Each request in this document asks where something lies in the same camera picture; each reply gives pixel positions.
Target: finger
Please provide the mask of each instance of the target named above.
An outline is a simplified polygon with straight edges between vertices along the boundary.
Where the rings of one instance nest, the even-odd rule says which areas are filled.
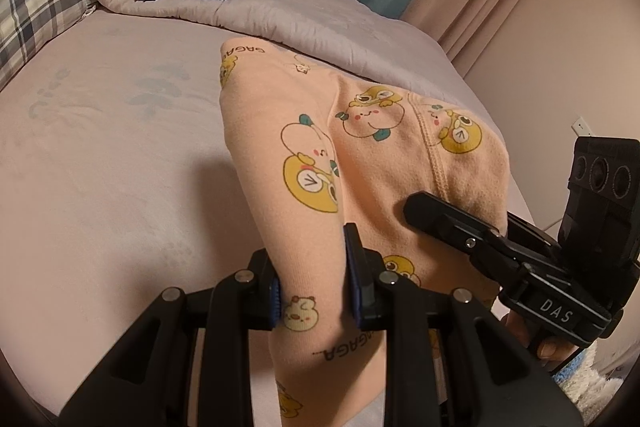
[[[576,349],[578,349],[577,346],[574,346],[569,341],[551,337],[540,344],[538,357],[541,360],[562,362],[562,360],[568,359]]]
[[[509,312],[506,316],[504,325],[509,331],[511,331],[511,334],[516,337],[519,343],[525,347],[529,346],[529,331],[527,330],[527,325],[525,324],[524,319],[520,315],[513,311]]]

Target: wall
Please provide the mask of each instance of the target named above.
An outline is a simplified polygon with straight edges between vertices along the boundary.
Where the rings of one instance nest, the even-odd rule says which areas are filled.
[[[520,0],[465,77],[500,127],[536,224],[562,216],[582,115],[593,134],[640,139],[640,0]],[[558,226],[552,229],[553,235]],[[596,367],[640,349],[640,288]]]

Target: cartoon print fabric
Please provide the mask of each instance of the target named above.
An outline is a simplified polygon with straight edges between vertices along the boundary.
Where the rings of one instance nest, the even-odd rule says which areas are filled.
[[[350,314],[343,225],[357,224],[386,269],[491,302],[497,285],[466,254],[412,230],[402,204],[424,190],[506,232],[506,150],[464,108],[260,39],[227,41],[222,57],[226,144],[282,284],[270,333],[282,424],[341,427],[385,379],[384,336],[358,331]],[[436,336],[425,341],[437,355]]]

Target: metal screw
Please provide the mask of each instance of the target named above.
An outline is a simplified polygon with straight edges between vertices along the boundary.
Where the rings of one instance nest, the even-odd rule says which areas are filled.
[[[167,288],[162,292],[162,300],[167,302],[177,301],[182,295],[179,288]]]
[[[398,282],[398,274],[389,270],[383,271],[378,278],[380,282],[385,284],[396,284]]]
[[[236,272],[235,277],[238,282],[251,282],[252,280],[254,280],[254,272],[252,272],[251,270],[240,270]]]
[[[474,296],[473,293],[471,293],[466,288],[457,288],[456,290],[453,290],[453,298],[458,302],[466,304],[471,302]]]

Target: bed sheet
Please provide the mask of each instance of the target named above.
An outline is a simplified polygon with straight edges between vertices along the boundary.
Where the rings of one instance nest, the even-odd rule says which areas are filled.
[[[54,412],[162,289],[210,287],[262,246],[218,107],[234,35],[98,10],[0,94],[0,342]],[[256,425],[277,426],[265,334],[251,356]]]

